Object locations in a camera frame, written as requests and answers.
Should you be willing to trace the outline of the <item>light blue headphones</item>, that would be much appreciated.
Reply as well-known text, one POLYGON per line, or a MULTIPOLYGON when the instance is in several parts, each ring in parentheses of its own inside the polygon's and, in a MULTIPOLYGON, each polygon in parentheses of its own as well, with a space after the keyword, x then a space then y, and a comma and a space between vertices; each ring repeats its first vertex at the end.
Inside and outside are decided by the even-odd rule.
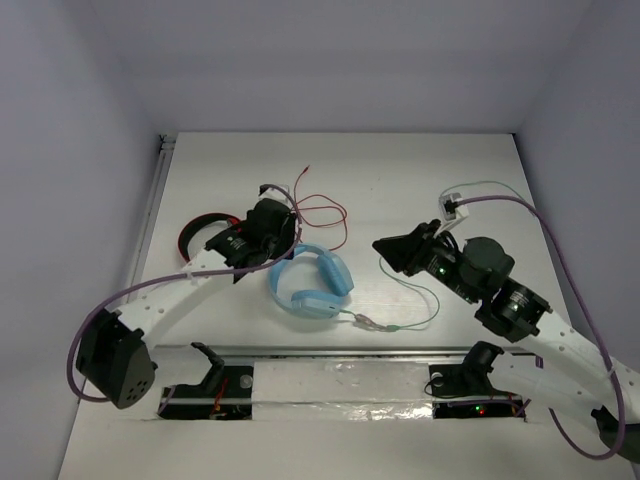
POLYGON ((311 243, 300 243, 290 259, 271 267, 267 285, 280 309, 299 318, 317 320, 339 315, 354 289, 344 260, 311 243))

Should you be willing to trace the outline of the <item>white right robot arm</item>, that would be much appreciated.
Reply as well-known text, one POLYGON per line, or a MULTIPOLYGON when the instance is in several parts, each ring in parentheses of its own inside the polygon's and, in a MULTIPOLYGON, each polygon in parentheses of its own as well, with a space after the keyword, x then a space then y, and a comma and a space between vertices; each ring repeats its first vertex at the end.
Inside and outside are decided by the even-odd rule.
POLYGON ((514 259, 488 237, 458 245, 440 221, 373 242, 397 273, 430 274, 469 304, 484 328, 545 361, 519 367, 502 347, 476 342, 459 364, 431 368, 426 390, 442 400, 519 394, 596 433, 603 458, 639 460, 639 374, 574 330, 543 297, 512 279, 514 259))

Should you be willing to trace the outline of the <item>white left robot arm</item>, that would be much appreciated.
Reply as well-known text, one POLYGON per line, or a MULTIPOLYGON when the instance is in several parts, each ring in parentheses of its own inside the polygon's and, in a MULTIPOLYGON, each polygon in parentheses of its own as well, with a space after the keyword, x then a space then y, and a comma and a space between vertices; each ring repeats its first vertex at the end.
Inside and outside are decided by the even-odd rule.
POLYGON ((68 372, 80 373, 99 391, 95 402, 131 407, 155 380, 151 351, 159 340, 213 294, 290 257, 299 236, 288 206, 260 200, 179 272, 132 286, 137 298, 115 310, 108 301, 96 307, 74 338, 68 372))

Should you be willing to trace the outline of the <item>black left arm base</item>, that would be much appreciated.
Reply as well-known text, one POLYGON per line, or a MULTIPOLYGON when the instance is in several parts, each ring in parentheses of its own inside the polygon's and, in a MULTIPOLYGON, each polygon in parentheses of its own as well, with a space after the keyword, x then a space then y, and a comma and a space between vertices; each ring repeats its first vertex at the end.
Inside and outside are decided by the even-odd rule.
POLYGON ((203 354, 209 368, 197 383, 166 387, 161 394, 157 415, 164 420, 251 420, 253 409, 254 365, 227 364, 209 346, 192 342, 203 354))

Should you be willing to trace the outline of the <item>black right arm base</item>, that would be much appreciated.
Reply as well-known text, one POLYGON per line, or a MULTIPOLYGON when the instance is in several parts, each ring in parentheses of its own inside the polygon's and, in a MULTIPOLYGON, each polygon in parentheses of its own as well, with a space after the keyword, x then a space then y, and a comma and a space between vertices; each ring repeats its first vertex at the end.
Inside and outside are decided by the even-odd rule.
POLYGON ((493 362, 504 350, 488 342, 477 342, 458 364, 429 367, 424 393, 435 401, 435 419, 526 419, 528 400, 494 388, 489 381, 493 362))

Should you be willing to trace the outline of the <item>red and black headphones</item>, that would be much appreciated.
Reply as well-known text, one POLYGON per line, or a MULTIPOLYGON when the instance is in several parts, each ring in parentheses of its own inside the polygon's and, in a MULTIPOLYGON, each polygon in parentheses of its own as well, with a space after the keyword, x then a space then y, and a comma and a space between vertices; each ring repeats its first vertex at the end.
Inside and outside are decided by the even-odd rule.
POLYGON ((178 235, 177 249, 180 257, 185 263, 189 263, 191 256, 198 253, 209 239, 239 222, 238 217, 219 212, 205 213, 190 220, 178 235))

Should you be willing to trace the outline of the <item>aluminium rail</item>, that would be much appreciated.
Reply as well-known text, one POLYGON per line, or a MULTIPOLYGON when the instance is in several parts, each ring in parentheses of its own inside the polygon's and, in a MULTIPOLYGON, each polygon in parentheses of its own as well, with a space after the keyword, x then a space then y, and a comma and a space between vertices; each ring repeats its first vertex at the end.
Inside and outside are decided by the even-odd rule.
POLYGON ((219 346, 213 345, 211 349, 220 356, 226 357, 445 357, 466 355, 471 347, 407 347, 407 348, 382 348, 382 347, 284 347, 284 346, 219 346))

